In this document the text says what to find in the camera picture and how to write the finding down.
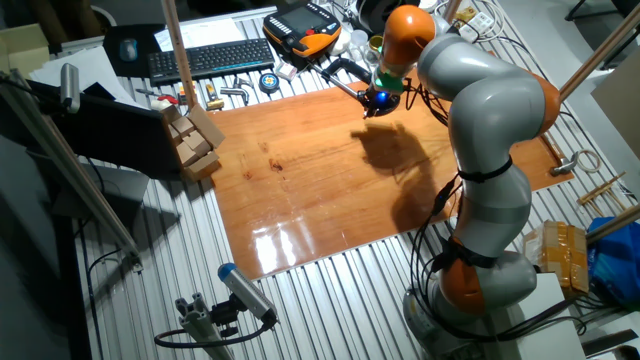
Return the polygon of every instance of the blue led light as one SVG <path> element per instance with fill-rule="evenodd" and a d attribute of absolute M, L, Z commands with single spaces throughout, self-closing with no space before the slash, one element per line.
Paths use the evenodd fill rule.
<path fill-rule="evenodd" d="M 383 103 L 385 101 L 387 101 L 387 96 L 389 96 L 389 94 L 385 93 L 385 92 L 379 92 L 376 94 L 376 100 L 378 100 L 378 102 Z"/>

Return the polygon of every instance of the stacked wooden blocks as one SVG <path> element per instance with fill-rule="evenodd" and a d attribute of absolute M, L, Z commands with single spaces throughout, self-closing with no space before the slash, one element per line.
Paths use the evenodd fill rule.
<path fill-rule="evenodd" d="M 215 149 L 224 140 L 224 134 L 204 109 L 196 105 L 187 116 L 182 116 L 175 106 L 171 106 L 162 113 L 183 173 L 192 181 L 198 181 L 218 169 Z"/>

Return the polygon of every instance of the black keyboard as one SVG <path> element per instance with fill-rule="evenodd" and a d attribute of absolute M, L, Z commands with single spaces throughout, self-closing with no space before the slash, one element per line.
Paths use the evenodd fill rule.
<path fill-rule="evenodd" d="M 180 81 L 173 51 L 149 54 L 151 86 Z M 193 79 L 209 78 L 273 67 L 266 39 L 241 40 L 187 49 Z"/>

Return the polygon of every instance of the metal pole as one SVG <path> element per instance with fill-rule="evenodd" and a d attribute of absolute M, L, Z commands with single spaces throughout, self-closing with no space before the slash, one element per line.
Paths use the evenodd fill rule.
<path fill-rule="evenodd" d="M 592 244 L 638 219 L 640 219 L 640 204 L 628 208 L 609 222 L 604 223 L 599 228 L 589 232 L 587 234 L 587 244 Z"/>
<path fill-rule="evenodd" d="M 461 3 L 462 0 L 449 0 L 447 6 L 445 6 L 444 14 L 442 15 L 442 17 L 447 20 L 449 24 L 451 24 L 451 22 L 453 21 L 453 17 L 456 16 L 456 12 L 458 12 L 458 8 L 460 7 Z"/>
<path fill-rule="evenodd" d="M 173 55 L 176 57 L 176 62 L 178 63 L 178 72 L 180 73 L 180 81 L 182 81 L 184 95 L 187 98 L 189 110 L 191 110 L 198 103 L 198 98 L 196 96 L 196 91 L 193 89 L 191 69 L 189 68 L 187 51 L 185 50 L 184 42 L 182 41 L 182 32 L 180 31 L 180 21 L 178 20 L 178 11 L 176 10 L 175 1 L 162 0 L 162 10 L 164 11 L 164 18 L 167 21 L 169 35 L 171 36 Z"/>
<path fill-rule="evenodd" d="M 560 102 L 565 101 L 571 93 L 595 70 L 602 60 L 624 39 L 631 30 L 640 23 L 640 4 L 627 16 L 598 49 L 585 61 L 575 74 L 560 89 Z"/>
<path fill-rule="evenodd" d="M 320 74 L 320 76 L 322 76 L 323 79 L 331 81 L 337 87 L 339 87 L 340 89 L 344 90 L 347 94 L 351 95 L 354 99 L 358 99 L 358 93 L 355 90 L 353 90 L 352 88 L 348 87 L 345 83 L 343 83 L 342 81 L 334 78 L 333 76 L 325 75 L 323 73 L 324 70 L 322 70 L 322 68 L 319 67 L 318 65 L 315 65 L 315 64 L 309 64 L 309 65 L 311 65 L 313 70 L 317 71 L 318 74 Z"/>
<path fill-rule="evenodd" d="M 12 70 L 10 80 L 29 88 L 29 85 L 17 70 Z M 48 116 L 40 113 L 40 109 L 33 97 L 6 84 L 0 86 L 0 96 L 5 98 L 17 117 L 49 155 L 71 186 L 78 192 L 78 195 L 91 210 L 95 219 L 115 236 L 115 240 L 118 241 L 127 254 L 138 258 L 140 253 L 136 242 L 120 219 L 118 219 L 107 200 L 102 196 L 89 174 L 84 171 L 58 127 Z"/>

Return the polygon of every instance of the wooden block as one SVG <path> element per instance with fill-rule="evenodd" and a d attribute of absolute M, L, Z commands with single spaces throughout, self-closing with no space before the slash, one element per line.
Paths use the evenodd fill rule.
<path fill-rule="evenodd" d="M 180 137 L 183 139 L 189 136 L 189 133 L 195 130 L 195 127 L 193 126 L 191 121 L 189 121 L 189 119 L 184 116 L 177 120 L 174 120 L 171 123 L 171 126 L 173 126 L 174 129 L 176 129 L 178 133 L 180 133 Z"/>
<path fill-rule="evenodd" d="M 191 108 L 189 119 L 191 119 L 194 125 L 198 128 L 198 131 L 200 131 L 200 134 L 202 134 L 202 136 L 207 139 L 214 148 L 218 148 L 220 144 L 222 144 L 222 140 L 225 138 L 224 134 L 220 129 L 218 129 L 216 124 L 209 119 L 207 112 L 204 111 L 199 104 L 196 104 Z"/>
<path fill-rule="evenodd" d="M 180 144 L 180 134 L 178 133 L 178 131 L 176 131 L 176 129 L 173 128 L 173 126 L 169 126 L 169 133 L 171 133 L 171 140 L 173 141 L 173 145 L 178 145 Z"/>
<path fill-rule="evenodd" d="M 211 145 L 209 145 L 207 140 L 205 140 L 197 130 L 184 138 L 184 142 L 189 145 L 191 150 L 195 151 L 198 157 L 203 157 L 211 151 Z"/>
<path fill-rule="evenodd" d="M 218 155 L 214 151 L 211 151 L 193 165 L 186 168 L 184 172 L 191 181 L 201 180 L 220 168 L 218 159 Z"/>
<path fill-rule="evenodd" d="M 176 146 L 176 150 L 178 150 L 180 162 L 185 168 L 198 161 L 198 155 L 191 150 L 187 143 L 181 142 L 180 145 Z"/>

